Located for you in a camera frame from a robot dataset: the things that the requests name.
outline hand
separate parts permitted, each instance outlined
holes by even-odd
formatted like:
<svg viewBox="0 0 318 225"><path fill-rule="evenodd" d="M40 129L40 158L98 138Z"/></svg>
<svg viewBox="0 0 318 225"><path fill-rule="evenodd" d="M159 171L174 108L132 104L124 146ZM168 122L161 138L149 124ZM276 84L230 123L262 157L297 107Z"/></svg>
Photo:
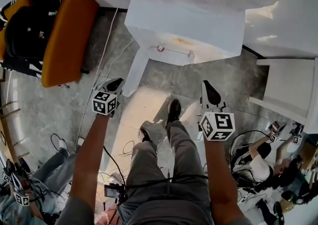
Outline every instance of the hand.
<svg viewBox="0 0 318 225"><path fill-rule="evenodd" d="M22 181L21 184L25 194L30 194L32 192L32 187L28 179L25 179L24 181Z"/></svg>

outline concrete floor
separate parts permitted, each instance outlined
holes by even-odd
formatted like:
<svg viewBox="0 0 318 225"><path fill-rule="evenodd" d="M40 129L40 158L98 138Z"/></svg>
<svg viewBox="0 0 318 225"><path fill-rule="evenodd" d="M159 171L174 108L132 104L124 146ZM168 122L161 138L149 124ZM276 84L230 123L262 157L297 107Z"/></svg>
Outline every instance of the concrete floor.
<svg viewBox="0 0 318 225"><path fill-rule="evenodd" d="M53 133L65 139L70 151L74 150L83 109L103 53L113 14L113 12L99 13L84 58L84 67L90 73L82 75L80 81L70 83L70 88L43 88L40 79L12 72L8 100L17 100L14 109L20 108L21 112L9 118L10 134L13 143L17 143L15 148L18 155L29 152L25 159L32 170L36 170L55 153L50 141ZM118 13L116 17L101 64L99 81L105 79L111 62L132 40L132 36L124 26L125 15ZM138 44L133 41L113 64L109 78L127 77L138 48ZM247 101L250 96L262 98L265 91L268 68L257 66L256 60L257 57L244 50L239 57L183 67L150 60L138 90L132 96L123 98L121 108L110 120L107 128L105 146L118 162L123 174L128 175L131 156L122 157L120 154L131 151L134 143L139 141L137 131L144 121L155 124L151 127L151 133L160 143L158 149L160 168L166 175L168 171L173 170L173 155L166 141L165 132L157 123L166 118L168 102L173 97L177 97L182 105L181 120L191 137L195 139L197 136L195 115L199 111L201 81L205 79L221 94L222 101L226 102L230 111L235 114L235 136L248 130L265 131L270 122L287 120L275 112ZM1 83L3 104L6 91L7 81ZM94 118L95 114L92 113L89 103L80 136L87 135ZM246 141L255 141L260 136L260 134L248 135ZM195 143L204 165L203 143L198 141ZM230 143L231 140L227 141L226 146L228 147ZM116 171L115 164L109 162L108 157L104 157L101 171L110 174ZM107 180L107 175L100 176L101 183Z"/></svg>

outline black pants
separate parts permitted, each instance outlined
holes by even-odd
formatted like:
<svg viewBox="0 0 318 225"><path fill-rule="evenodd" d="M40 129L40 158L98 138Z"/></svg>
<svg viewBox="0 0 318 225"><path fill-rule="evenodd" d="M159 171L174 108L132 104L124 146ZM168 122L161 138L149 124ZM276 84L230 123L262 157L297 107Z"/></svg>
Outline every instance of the black pants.
<svg viewBox="0 0 318 225"><path fill-rule="evenodd" d="M252 161L252 156L248 151L248 147L250 144L239 146L237 149L237 153L235 154L231 166L235 167L237 165L244 165L250 163ZM260 156L265 159L269 153L272 151L272 147L269 143L263 143L257 148Z"/></svg>

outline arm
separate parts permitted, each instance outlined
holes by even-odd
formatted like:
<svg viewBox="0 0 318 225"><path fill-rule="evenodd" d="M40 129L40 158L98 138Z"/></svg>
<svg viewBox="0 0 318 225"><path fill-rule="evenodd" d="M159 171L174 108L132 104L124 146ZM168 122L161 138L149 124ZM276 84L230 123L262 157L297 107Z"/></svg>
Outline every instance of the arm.
<svg viewBox="0 0 318 225"><path fill-rule="evenodd" d="M221 142L204 139L212 214L215 224L228 225L243 218L238 207L238 190L225 160Z"/></svg>
<svg viewBox="0 0 318 225"><path fill-rule="evenodd" d="M70 197L83 200L92 210L108 119L109 116L97 115L75 161Z"/></svg>
<svg viewBox="0 0 318 225"><path fill-rule="evenodd" d="M32 199L33 199L33 195L32 193L29 193L29 200L32 200ZM38 209L38 207L36 206L35 202L30 202L30 208L31 208L33 217L37 217L40 220L43 220L42 214L40 210Z"/></svg>
<svg viewBox="0 0 318 225"><path fill-rule="evenodd" d="M282 153L287 149L287 146L290 144L290 142L294 139L294 136L291 135L283 144L279 146L276 150L276 162L278 162L280 159L282 159Z"/></svg>
<svg viewBox="0 0 318 225"><path fill-rule="evenodd" d="M268 140L269 138L266 136L248 146L248 150L249 150L250 156L252 156L252 159L254 159L256 156L259 155L257 148Z"/></svg>
<svg viewBox="0 0 318 225"><path fill-rule="evenodd" d="M10 183L10 192L11 192L11 197L14 197L14 188L13 184Z"/></svg>
<svg viewBox="0 0 318 225"><path fill-rule="evenodd" d="M22 186L23 187L29 186L27 190L24 190L24 193L29 196L29 201L33 200L33 194L32 194L29 180L27 180L27 179L24 180L22 182ZM29 203L30 203L29 207L31 208L31 211L32 211L32 216L37 217L43 221L42 214L41 214L40 210L38 209L38 207L36 206L35 202L29 202Z"/></svg>

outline white cable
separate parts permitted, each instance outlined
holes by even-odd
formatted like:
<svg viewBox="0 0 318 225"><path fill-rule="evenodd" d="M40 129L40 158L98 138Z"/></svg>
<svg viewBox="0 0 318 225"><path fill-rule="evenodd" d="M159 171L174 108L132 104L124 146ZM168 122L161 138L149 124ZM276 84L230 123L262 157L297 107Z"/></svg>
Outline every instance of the white cable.
<svg viewBox="0 0 318 225"><path fill-rule="evenodd" d="M89 96L88 96L88 99L87 99L87 102L86 102L86 105L85 105L85 108L84 108L84 111L83 111L83 116L82 116L82 118L81 118L81 120L80 120L79 132L78 132L78 136L77 136L77 138L76 138L76 145L75 145L75 146L77 146L77 144L78 144L78 140L79 140L79 136L80 136L81 124L82 124L83 119L84 119L85 111L86 111L87 105L88 105L88 103L89 103L90 96L91 96L91 94L93 93L93 88L94 88L94 86L95 86L95 82L97 81L97 76L98 76L99 67L100 67L101 61L102 61L103 58L104 58L106 46L107 46L107 43L108 43L108 40L109 40L109 36L110 36L110 33L111 33L111 29L112 29L112 27L113 27L113 23L114 23L115 17L116 17L116 15L117 15L117 11L118 11L118 8L116 9L115 14L114 14L114 17L113 17L113 20L111 21L110 29L109 29L109 33L108 33L108 37L107 37L107 40L106 40L106 43L105 43L105 46L104 46L104 51L103 51L103 54L102 54L102 56L101 56L101 58L100 58L100 61L99 61L98 67L97 67L97 71L96 71L96 75L95 75L93 84L92 84L92 86L91 86L91 88L90 88L90 93L89 93Z"/></svg>
<svg viewBox="0 0 318 225"><path fill-rule="evenodd" d="M5 99L5 103L6 103L6 104L8 103L8 97L9 97L9 89L10 89L11 73L12 73L12 71L10 71L10 74L9 74L9 81L8 81L8 88L6 89L6 99Z"/></svg>
<svg viewBox="0 0 318 225"><path fill-rule="evenodd" d="M131 41L129 42L129 44L122 50L122 52L119 54L119 56L118 56L115 60L113 60L113 62L110 64L110 67L109 67L109 70L108 70L108 73L107 73L105 79L102 80L101 82L99 82L99 83L94 87L94 90L98 89L98 86L99 86L101 83L103 83L103 82L106 81L106 79L107 79L108 76L109 76L111 67L113 66L113 63L114 63L118 58L120 58L120 56L121 56L121 55L123 54L123 52L130 46L130 44L131 44L132 42L133 42L133 40L131 40Z"/></svg>

